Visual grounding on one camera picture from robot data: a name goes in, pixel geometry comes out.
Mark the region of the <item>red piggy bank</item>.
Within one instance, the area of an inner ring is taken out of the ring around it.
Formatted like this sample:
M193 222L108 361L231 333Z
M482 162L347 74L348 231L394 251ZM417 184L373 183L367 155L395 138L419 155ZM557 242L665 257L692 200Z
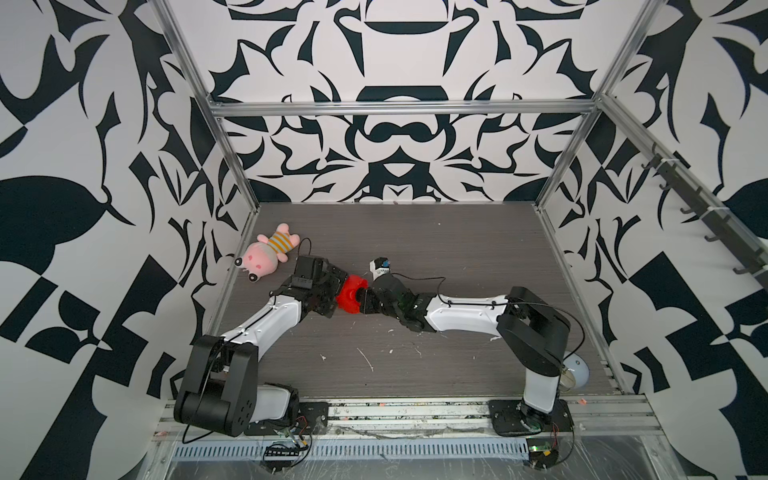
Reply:
M361 312L361 297L368 288L368 281L360 276L349 275L345 280L336 302L339 308L350 314Z

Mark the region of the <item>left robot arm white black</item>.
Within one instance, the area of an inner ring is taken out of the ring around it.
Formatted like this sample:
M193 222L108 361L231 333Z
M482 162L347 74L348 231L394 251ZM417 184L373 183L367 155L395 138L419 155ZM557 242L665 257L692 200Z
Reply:
M174 420L230 437L257 423L280 429L294 426L299 415L297 391L260 382L260 361L308 314L332 317L349 278L324 258L300 256L293 274L249 319L221 336L198 338L175 399Z

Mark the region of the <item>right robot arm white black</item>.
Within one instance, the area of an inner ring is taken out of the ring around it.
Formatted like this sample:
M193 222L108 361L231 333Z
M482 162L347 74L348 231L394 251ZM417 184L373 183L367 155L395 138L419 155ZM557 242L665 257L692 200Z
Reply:
M365 314L395 318L411 331L464 331L502 338L525 367L522 404L540 414L553 411L571 331L564 312L532 291L514 287L488 298L415 293L392 273L349 287L339 297Z

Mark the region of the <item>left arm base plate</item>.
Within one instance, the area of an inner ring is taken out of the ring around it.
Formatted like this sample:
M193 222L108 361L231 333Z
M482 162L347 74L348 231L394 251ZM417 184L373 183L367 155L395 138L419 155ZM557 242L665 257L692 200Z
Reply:
M330 404L325 401L300 401L290 405L281 419L251 423L245 434L247 436L285 436L289 432L302 435L323 433L328 426L329 409Z

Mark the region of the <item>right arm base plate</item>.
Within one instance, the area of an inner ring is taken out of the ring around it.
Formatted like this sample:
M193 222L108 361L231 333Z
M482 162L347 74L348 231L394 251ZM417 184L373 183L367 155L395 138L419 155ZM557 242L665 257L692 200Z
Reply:
M487 405L492 429L501 437L572 432L574 428L568 404L561 398L555 399L550 413L527 406L522 399L489 400Z

